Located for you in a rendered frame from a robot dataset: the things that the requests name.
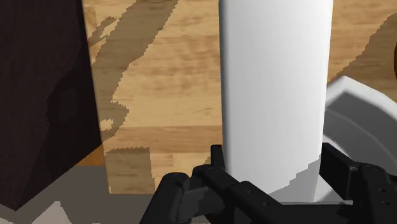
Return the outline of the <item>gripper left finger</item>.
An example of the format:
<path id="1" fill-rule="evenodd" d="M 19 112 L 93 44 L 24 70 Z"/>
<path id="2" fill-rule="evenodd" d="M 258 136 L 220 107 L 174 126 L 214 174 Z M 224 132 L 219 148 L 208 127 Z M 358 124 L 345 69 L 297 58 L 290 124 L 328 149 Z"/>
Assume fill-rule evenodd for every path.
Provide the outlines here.
<path id="1" fill-rule="evenodd" d="M 211 163 L 192 175 L 166 174 L 139 224 L 192 224 L 205 216 L 213 224 L 280 224 L 275 210 L 281 204 L 248 181 L 225 171 L 222 146 L 211 146 Z"/>

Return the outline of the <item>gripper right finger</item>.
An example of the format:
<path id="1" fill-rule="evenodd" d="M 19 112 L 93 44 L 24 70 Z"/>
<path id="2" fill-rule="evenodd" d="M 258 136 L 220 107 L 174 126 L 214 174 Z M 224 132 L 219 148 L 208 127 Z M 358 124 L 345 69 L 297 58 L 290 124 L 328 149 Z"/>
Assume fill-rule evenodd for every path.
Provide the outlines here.
<path id="1" fill-rule="evenodd" d="M 321 149 L 320 176 L 343 199 L 346 224 L 397 224 L 395 176 L 368 163 L 355 162 L 329 143 Z"/>

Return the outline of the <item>white plate with grey inside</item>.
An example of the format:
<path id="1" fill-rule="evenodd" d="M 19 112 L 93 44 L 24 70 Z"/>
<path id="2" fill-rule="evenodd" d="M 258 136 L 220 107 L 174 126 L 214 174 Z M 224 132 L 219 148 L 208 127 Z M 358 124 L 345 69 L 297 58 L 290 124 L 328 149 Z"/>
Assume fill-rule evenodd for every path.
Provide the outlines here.
<path id="1" fill-rule="evenodd" d="M 397 102 L 352 78 L 337 78 L 326 89 L 323 141 L 397 176 Z"/>

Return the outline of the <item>tall white cylinder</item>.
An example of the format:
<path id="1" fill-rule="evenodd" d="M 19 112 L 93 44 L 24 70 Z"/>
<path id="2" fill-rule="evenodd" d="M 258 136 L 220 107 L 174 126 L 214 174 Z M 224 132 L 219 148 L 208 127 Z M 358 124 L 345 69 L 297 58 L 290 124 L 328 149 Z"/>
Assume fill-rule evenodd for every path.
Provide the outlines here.
<path id="1" fill-rule="evenodd" d="M 313 202 L 333 0 L 219 0 L 226 171 L 280 202 Z"/>

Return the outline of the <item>dark robot stand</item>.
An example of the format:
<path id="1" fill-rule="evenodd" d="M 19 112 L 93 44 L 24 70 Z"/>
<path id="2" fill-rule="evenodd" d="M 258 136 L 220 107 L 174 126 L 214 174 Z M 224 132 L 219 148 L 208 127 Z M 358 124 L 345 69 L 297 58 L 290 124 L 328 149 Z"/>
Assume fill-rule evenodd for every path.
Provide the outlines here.
<path id="1" fill-rule="evenodd" d="M 21 208 L 100 144 L 82 0 L 0 0 L 0 204 Z"/>

